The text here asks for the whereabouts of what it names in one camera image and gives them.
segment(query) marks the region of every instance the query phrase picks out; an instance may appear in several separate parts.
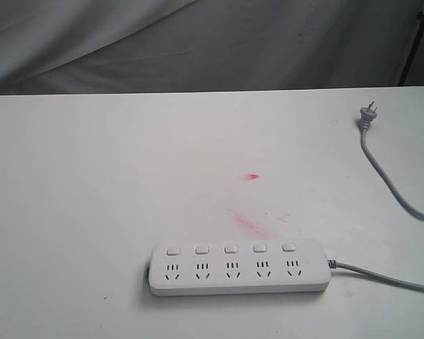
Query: white cloth backdrop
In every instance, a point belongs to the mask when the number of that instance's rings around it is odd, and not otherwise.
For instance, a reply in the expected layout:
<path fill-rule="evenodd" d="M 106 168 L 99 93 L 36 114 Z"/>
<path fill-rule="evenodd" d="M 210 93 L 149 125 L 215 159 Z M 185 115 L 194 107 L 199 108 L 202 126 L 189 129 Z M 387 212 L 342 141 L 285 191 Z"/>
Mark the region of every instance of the white cloth backdrop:
<path fill-rule="evenodd" d="M 396 85 L 423 8 L 424 0 L 0 0 L 0 94 Z"/>

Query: white table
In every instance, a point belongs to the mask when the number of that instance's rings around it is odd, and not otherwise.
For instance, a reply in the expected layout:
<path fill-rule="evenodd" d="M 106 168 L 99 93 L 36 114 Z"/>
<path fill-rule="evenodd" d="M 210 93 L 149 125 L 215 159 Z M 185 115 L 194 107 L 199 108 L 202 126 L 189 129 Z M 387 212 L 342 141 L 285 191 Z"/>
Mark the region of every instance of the white table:
<path fill-rule="evenodd" d="M 424 338 L 424 294 L 153 297 L 160 242 L 312 237 L 424 284 L 424 88 L 0 97 L 0 339 Z M 260 178 L 245 180 L 246 174 Z"/>

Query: red mark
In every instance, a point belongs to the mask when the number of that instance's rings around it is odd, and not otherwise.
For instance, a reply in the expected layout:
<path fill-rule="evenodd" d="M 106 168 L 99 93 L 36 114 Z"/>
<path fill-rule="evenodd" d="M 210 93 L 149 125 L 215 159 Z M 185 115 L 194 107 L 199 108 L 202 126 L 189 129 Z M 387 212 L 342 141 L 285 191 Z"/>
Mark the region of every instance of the red mark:
<path fill-rule="evenodd" d="M 246 180 L 255 180 L 259 177 L 260 177 L 260 175 L 257 175 L 257 174 L 247 174 L 247 175 L 245 175 Z"/>
<path fill-rule="evenodd" d="M 251 220 L 247 219 L 245 216 L 241 215 L 240 213 L 234 212 L 232 210 L 229 210 L 232 213 L 232 221 L 234 221 L 236 224 L 238 224 L 241 228 L 245 229 L 246 231 L 250 231 L 251 233 L 255 234 L 260 239 L 267 239 L 267 234 L 261 230 L 257 225 L 252 222 Z"/>

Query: gray cable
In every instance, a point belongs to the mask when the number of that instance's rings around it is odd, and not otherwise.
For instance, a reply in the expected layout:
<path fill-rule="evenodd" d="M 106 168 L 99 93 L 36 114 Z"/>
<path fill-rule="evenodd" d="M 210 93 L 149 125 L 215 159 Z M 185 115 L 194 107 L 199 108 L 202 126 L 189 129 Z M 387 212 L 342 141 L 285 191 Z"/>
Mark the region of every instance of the gray cable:
<path fill-rule="evenodd" d="M 389 190 L 391 193 L 393 193 L 394 198 L 401 204 L 401 206 L 410 213 L 413 217 L 418 218 L 420 220 L 424 220 L 424 213 L 420 212 L 416 208 L 414 208 L 412 205 L 408 203 L 407 200 L 400 194 L 400 192 L 397 190 L 397 188 L 394 186 L 391 179 L 388 177 L 388 174 L 382 169 L 382 167 L 379 165 L 379 163 L 376 161 L 374 156 L 370 153 L 370 151 L 367 149 L 366 146 L 366 132 L 367 128 L 369 126 L 363 126 L 361 128 L 361 138 L 360 138 L 360 144 L 361 149 L 363 150 L 364 154 L 366 154 L 366 157 L 368 158 L 369 162 L 372 164 L 372 166 L 375 168 L 377 173 L 382 177 L 385 184 L 387 184 Z"/>
<path fill-rule="evenodd" d="M 419 292 L 424 292 L 424 285 L 419 285 L 413 282 L 407 282 L 407 281 L 403 281 L 399 279 L 390 278 L 385 275 L 372 272 L 370 270 L 365 270 L 364 268 L 348 265 L 346 263 L 338 263 L 336 260 L 328 260 L 328 264 L 330 268 L 342 268 L 344 270 L 351 270 L 353 272 L 366 275 L 367 277 L 370 277 L 373 280 L 377 280 L 388 285 L 406 288 L 408 290 L 416 290 Z"/>

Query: power socket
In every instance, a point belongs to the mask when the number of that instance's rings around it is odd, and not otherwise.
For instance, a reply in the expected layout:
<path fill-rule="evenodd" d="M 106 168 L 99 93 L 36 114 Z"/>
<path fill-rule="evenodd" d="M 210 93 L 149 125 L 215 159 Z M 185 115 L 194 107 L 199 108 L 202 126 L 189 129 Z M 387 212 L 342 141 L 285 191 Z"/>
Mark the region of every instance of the power socket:
<path fill-rule="evenodd" d="M 325 290 L 326 254 L 313 239 L 154 248 L 149 284 L 155 295 L 217 295 Z"/>

